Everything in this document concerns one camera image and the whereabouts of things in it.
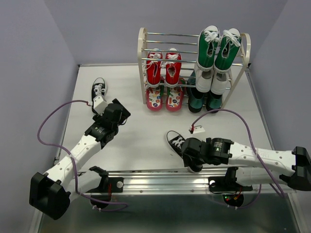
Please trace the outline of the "black canvas sneaker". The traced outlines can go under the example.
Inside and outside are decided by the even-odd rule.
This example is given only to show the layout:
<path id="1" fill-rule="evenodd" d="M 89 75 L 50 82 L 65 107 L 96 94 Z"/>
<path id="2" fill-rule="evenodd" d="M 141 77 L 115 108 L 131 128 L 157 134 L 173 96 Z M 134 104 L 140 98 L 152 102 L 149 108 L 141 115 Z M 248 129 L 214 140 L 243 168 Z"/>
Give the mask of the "black canvas sneaker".
<path id="1" fill-rule="evenodd" d="M 176 131 L 170 130 L 166 133 L 166 140 L 170 148 L 181 157 L 184 167 L 191 173 L 199 173 L 202 171 L 203 165 L 195 163 L 190 157 L 184 157 L 181 152 L 181 147 L 185 142 L 185 138 Z"/>
<path id="2" fill-rule="evenodd" d="M 98 98 L 100 98 L 100 100 L 102 100 L 105 104 L 106 104 L 106 96 L 107 93 L 107 84 L 104 80 L 104 78 L 102 77 L 98 77 L 93 85 L 92 85 L 92 89 L 91 89 L 91 99 L 92 99 L 92 112 L 93 114 L 97 114 L 97 112 L 94 109 L 94 103 L 96 100 L 98 100 Z"/>

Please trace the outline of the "pink slipper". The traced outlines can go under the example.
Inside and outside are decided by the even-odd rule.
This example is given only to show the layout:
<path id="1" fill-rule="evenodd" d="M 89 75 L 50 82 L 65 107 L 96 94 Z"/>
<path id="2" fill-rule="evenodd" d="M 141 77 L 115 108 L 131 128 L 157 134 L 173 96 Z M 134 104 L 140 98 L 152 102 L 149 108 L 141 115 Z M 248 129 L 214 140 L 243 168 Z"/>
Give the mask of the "pink slipper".
<path id="1" fill-rule="evenodd" d="M 182 107 L 184 88 L 180 86 L 168 87 L 166 97 L 166 109 L 170 112 L 179 111 Z"/>
<path id="2" fill-rule="evenodd" d="M 145 84 L 145 97 L 147 108 L 151 111 L 159 111 L 163 105 L 164 86 L 150 87 Z"/>

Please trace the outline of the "red canvas sneaker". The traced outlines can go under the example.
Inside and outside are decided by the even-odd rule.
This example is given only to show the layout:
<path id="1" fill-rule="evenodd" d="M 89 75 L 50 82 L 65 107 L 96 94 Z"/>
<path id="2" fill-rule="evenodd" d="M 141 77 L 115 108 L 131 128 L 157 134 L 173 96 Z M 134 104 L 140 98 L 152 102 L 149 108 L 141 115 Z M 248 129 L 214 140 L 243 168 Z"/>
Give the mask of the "red canvas sneaker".
<path id="1" fill-rule="evenodd" d="M 165 76 L 165 84 L 168 87 L 176 87 L 179 83 L 179 74 L 181 70 L 181 62 L 177 62 L 182 60 L 181 54 L 178 52 L 176 48 L 169 48 L 166 53 L 164 67 L 166 69 Z"/>
<path id="2" fill-rule="evenodd" d="M 160 71 L 161 71 L 161 61 L 163 59 L 162 52 L 149 52 L 147 55 L 148 60 L 146 61 L 146 73 L 147 73 L 147 84 L 156 88 L 160 84 Z"/>

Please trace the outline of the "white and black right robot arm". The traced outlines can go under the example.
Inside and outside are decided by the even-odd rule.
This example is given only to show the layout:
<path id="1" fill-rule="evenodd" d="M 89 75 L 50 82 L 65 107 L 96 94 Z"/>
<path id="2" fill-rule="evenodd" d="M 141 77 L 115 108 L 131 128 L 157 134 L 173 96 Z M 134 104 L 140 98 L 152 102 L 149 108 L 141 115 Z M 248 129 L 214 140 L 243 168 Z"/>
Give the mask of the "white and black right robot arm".
<path id="1" fill-rule="evenodd" d="M 209 178 L 209 190 L 229 193 L 252 191 L 255 184 L 285 184 L 291 189 L 310 191 L 311 158 L 304 147 L 276 151 L 253 150 L 229 139 L 187 138 L 181 146 L 184 165 L 225 164 L 226 174 Z"/>

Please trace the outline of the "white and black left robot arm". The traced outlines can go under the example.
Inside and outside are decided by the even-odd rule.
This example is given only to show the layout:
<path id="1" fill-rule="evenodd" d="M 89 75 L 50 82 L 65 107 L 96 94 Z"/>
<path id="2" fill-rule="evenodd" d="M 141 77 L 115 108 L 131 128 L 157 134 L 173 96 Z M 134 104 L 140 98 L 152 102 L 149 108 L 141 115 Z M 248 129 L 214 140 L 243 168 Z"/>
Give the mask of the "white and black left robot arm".
<path id="1" fill-rule="evenodd" d="M 85 163 L 102 150 L 119 132 L 130 112 L 117 100 L 106 103 L 95 98 L 93 124 L 72 150 L 60 149 L 67 155 L 43 174 L 37 172 L 30 181 L 29 204 L 54 220 L 59 219 L 78 197 L 90 200 L 92 207 L 106 211 L 113 205 L 112 193 L 123 191 L 123 178 L 109 178 L 109 173 L 93 166 L 78 176 Z"/>

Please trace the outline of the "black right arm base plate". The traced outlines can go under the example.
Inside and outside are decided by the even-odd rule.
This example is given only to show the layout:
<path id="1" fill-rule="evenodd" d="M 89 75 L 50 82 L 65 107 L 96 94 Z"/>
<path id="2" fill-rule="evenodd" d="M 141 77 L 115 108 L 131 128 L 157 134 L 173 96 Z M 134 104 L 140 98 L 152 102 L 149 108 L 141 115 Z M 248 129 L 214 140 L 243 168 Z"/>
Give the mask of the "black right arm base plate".
<path id="1" fill-rule="evenodd" d="M 252 190 L 252 186 L 242 186 L 236 182 L 235 178 L 226 178 L 225 176 L 209 178 L 209 191 L 213 193 L 235 193 Z"/>

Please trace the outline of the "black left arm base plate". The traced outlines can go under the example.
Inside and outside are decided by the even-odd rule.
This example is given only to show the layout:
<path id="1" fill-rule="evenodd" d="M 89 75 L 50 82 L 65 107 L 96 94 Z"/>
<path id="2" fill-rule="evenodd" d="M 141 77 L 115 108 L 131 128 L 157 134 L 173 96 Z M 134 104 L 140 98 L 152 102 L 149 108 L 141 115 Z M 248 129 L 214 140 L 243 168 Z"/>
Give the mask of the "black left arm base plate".
<path id="1" fill-rule="evenodd" d="M 95 190 L 99 193 L 122 193 L 123 177 L 106 177 L 102 178 L 99 186 Z"/>

